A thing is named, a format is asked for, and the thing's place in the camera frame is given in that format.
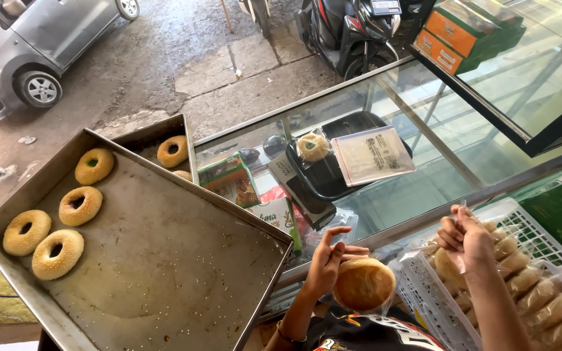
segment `metal baking tray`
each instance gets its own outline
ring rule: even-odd
[[[94,184],[97,216],[76,228],[84,252],[65,276],[40,281],[31,255],[2,246],[16,215],[46,211],[51,231],[74,167],[108,148],[114,169]],[[204,188],[85,129],[0,207],[0,271],[63,351],[241,350],[292,239]]]
[[[192,134],[188,129],[183,114],[176,114],[163,121],[115,137],[112,141],[162,167],[162,164],[157,160],[157,148],[168,138],[174,136],[185,136],[188,139],[188,162],[182,162],[178,166],[169,169],[169,171],[188,171],[192,175],[192,182],[199,185],[199,173],[196,171],[197,166],[194,157],[194,144],[191,138]]]

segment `wet ground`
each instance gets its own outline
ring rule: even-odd
[[[115,136],[181,112],[200,139],[340,83],[296,38],[300,4],[272,1],[267,41],[237,1],[229,33],[220,0],[142,0],[139,19],[118,20],[62,77],[58,105],[0,121],[0,166],[17,167],[0,203],[84,127]]]

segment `license plate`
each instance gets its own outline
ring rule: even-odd
[[[376,16],[402,13],[400,3],[397,0],[371,0],[371,3]]]

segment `wooden stick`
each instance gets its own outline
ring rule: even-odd
[[[222,9],[225,11],[225,18],[227,19],[227,25],[229,26],[229,32],[233,33],[234,30],[231,29],[231,21],[229,20],[229,13],[227,13],[227,8],[225,7],[225,0],[221,0]]]

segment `person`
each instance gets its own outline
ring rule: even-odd
[[[451,208],[457,221],[441,220],[437,243],[454,258],[463,257],[464,274],[480,327],[485,351],[532,351],[515,305],[498,274],[493,241],[472,212]],[[320,297],[331,291],[341,262],[366,257],[368,249],[330,246],[333,236],[350,231],[336,227],[325,232],[316,248],[307,280],[284,318],[277,324],[265,351],[442,351],[446,348],[401,309],[392,307],[386,317],[360,315],[332,306],[324,318],[312,317]]]

